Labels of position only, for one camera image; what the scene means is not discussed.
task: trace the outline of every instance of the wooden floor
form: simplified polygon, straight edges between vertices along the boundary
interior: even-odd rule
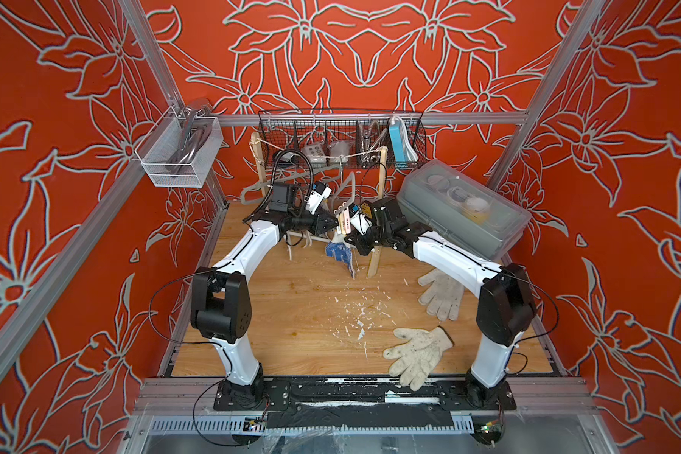
[[[222,259],[247,231],[241,219],[254,205],[231,204],[211,264]],[[297,237],[291,237],[291,243]],[[401,343],[396,327],[431,330],[439,325],[417,298],[424,288],[417,278],[432,267],[405,254],[384,249],[378,274],[366,278],[368,257],[354,251],[360,270],[352,279],[344,264],[326,257],[325,243],[292,248],[279,243],[268,252],[249,282],[253,318],[249,337],[266,375],[366,374],[388,372],[385,348]],[[479,346],[475,322],[477,300],[465,292],[459,318],[441,323],[454,340],[434,372],[465,373]],[[185,341],[204,340],[192,327]],[[525,372],[550,372],[536,339],[517,349],[529,357]],[[524,364],[512,355],[510,369]],[[224,368],[209,345],[182,345],[173,376],[223,376]]]

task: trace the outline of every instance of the white cloth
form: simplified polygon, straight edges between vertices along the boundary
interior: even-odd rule
[[[419,277],[418,283],[420,286],[432,283],[419,296],[419,303],[426,306],[427,314],[436,315],[442,322],[447,318],[456,320],[459,317],[459,305],[464,295],[464,286],[461,282],[448,276],[442,270],[434,268]]]
[[[396,328],[393,334],[408,342],[383,350],[384,358],[398,358],[390,365],[389,375],[401,376],[399,379],[401,386],[410,386],[412,391],[418,391],[442,359],[444,350],[452,348],[454,343],[440,327],[431,331]]]

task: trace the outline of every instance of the gray plastic box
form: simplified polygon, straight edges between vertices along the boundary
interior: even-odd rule
[[[531,213],[434,159],[404,180],[399,205],[409,222],[421,221],[446,240],[498,260],[522,236]]]

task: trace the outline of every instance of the wooden stick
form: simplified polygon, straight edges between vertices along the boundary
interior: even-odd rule
[[[386,147],[378,149],[378,152],[381,155],[381,159],[378,162],[380,162],[382,166],[378,169],[378,186],[376,187],[376,191],[378,192],[378,196],[376,197],[377,201],[383,198],[383,190],[386,188],[386,154],[388,151],[389,150]],[[376,246],[371,251],[371,261],[368,264],[368,273],[366,274],[366,277],[376,276],[380,262],[381,246]]]
[[[265,160],[262,155],[262,145],[260,141],[259,132],[253,132],[250,136],[250,148],[252,149],[252,154],[255,157],[255,165],[257,166],[257,178],[260,183],[267,181],[267,172],[265,171]],[[260,191],[262,191],[262,196],[267,195],[267,187],[263,186]]]

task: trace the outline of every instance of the blue glove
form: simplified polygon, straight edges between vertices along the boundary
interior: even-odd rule
[[[356,270],[353,268],[353,250],[348,247],[343,241],[343,235],[336,234],[333,237],[333,242],[328,243],[325,247],[325,255],[328,257],[335,257],[336,261],[342,261],[348,265],[348,271],[351,272],[351,277],[356,278]]]

